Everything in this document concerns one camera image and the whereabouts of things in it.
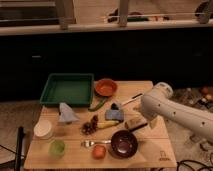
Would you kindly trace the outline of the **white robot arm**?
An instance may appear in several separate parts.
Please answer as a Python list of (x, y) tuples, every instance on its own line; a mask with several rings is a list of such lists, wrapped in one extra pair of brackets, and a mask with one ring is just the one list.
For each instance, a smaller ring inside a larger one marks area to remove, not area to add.
[(172, 87), (159, 82), (145, 92), (134, 107), (149, 123), (161, 115), (213, 143), (213, 113), (171, 100)]

